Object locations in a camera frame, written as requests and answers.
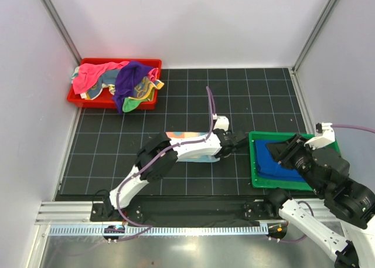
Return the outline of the blue towel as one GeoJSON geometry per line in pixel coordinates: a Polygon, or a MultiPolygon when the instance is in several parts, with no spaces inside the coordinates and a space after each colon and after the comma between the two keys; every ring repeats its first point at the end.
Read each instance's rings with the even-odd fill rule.
{"type": "Polygon", "coordinates": [[[268,143],[280,143],[277,140],[255,140],[254,152],[255,163],[258,175],[262,178],[291,181],[291,182],[305,182],[305,180],[298,174],[296,170],[290,170],[278,165],[273,161],[271,153],[267,148],[268,143]]]}

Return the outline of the pastel patterned towel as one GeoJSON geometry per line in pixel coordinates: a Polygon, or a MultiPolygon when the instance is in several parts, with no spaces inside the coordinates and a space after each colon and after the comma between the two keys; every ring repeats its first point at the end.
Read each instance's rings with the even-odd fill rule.
{"type": "Polygon", "coordinates": [[[220,140],[214,133],[166,132],[170,144],[180,144],[173,150],[178,152],[178,162],[213,163],[220,161],[215,155],[221,150],[220,140]]]}

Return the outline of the pink towel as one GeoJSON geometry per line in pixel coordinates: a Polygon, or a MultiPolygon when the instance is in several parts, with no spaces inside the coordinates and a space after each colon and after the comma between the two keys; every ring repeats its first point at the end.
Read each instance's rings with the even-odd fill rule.
{"type": "Polygon", "coordinates": [[[82,94],[92,88],[98,78],[108,70],[121,69],[126,66],[129,61],[123,62],[107,62],[99,65],[84,63],[75,68],[71,83],[75,94],[82,94]]]}

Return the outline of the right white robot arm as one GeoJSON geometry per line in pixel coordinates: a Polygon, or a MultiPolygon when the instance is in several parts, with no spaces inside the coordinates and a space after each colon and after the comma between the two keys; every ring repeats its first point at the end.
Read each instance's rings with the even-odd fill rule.
{"type": "Polygon", "coordinates": [[[267,195],[264,212],[271,219],[283,218],[313,240],[335,263],[335,267],[374,267],[374,192],[349,176],[350,164],[330,148],[334,135],[310,140],[296,134],[269,143],[275,162],[293,169],[323,200],[324,206],[348,234],[345,239],[305,212],[285,190],[267,195]]]}

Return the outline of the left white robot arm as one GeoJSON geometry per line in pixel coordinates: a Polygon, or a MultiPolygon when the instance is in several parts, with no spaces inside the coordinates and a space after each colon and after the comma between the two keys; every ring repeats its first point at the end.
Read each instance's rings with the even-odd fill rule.
{"type": "Polygon", "coordinates": [[[129,174],[105,196],[103,213],[111,221],[120,220],[133,197],[146,185],[164,178],[178,162],[213,163],[246,146],[244,133],[220,128],[187,138],[160,133],[138,151],[129,174]]]}

